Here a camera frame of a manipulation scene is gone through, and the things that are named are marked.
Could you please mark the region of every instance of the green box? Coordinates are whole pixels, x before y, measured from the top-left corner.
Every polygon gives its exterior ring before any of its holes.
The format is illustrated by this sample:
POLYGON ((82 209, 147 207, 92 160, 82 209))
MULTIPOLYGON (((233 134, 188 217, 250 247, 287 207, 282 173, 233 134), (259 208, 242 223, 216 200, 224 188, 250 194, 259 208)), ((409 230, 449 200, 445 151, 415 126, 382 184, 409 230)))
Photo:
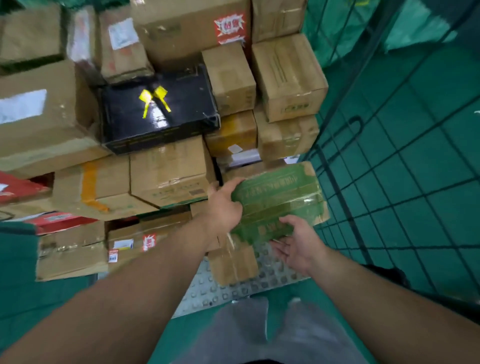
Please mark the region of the green box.
POLYGON ((293 228, 279 217, 296 215, 313 226, 329 218, 327 203, 310 162, 290 164, 253 176, 232 193, 243 214, 232 231, 233 244, 261 243, 291 235, 293 228))

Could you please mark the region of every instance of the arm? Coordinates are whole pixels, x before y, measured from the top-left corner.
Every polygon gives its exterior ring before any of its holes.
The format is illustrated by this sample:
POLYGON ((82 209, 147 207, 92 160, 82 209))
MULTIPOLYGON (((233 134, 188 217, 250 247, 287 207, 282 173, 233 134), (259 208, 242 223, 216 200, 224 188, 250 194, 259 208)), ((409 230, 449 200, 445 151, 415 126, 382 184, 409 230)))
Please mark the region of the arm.
POLYGON ((373 355, 383 363, 477 363, 480 326, 397 286, 326 247, 306 221, 294 227, 275 254, 311 276, 373 355))
POLYGON ((231 193, 209 189, 208 209, 117 273, 79 293, 0 358, 3 363, 146 363, 206 247, 240 221, 231 193))

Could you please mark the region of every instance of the forearm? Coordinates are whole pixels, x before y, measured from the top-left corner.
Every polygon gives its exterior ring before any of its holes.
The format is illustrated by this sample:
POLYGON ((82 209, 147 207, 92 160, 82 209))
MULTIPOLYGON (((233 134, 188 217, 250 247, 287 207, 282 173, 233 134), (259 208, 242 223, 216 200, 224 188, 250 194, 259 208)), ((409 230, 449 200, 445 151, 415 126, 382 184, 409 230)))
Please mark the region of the forearm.
POLYGON ((199 215, 53 312, 0 363, 146 363, 215 236, 199 215))
POLYGON ((339 252, 318 257, 312 277, 373 355, 385 363, 473 363, 480 327, 397 286, 339 252))

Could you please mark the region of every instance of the person's left hand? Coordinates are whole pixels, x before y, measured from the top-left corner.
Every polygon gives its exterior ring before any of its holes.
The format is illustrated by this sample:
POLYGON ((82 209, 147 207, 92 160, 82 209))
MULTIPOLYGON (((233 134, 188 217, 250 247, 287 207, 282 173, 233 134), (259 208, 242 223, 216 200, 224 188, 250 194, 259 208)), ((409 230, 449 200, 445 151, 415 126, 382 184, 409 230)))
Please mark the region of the person's left hand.
POLYGON ((219 235, 230 232, 240 222, 243 206, 240 202, 232 202, 232 192, 244 180, 237 177, 225 183, 220 189, 218 189, 218 182, 208 187, 207 214, 219 235))

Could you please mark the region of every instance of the person's right hand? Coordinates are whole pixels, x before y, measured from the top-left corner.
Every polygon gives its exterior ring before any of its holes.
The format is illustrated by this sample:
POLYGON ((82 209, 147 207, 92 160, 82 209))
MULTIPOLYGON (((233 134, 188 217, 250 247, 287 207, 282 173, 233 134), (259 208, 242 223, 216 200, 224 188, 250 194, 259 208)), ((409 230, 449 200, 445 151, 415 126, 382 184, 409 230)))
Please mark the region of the person's right hand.
POLYGON ((293 226, 293 235, 280 238, 281 243, 270 241, 274 255, 300 274, 311 276, 314 265, 323 259, 329 248, 304 219, 287 215, 279 220, 293 226))

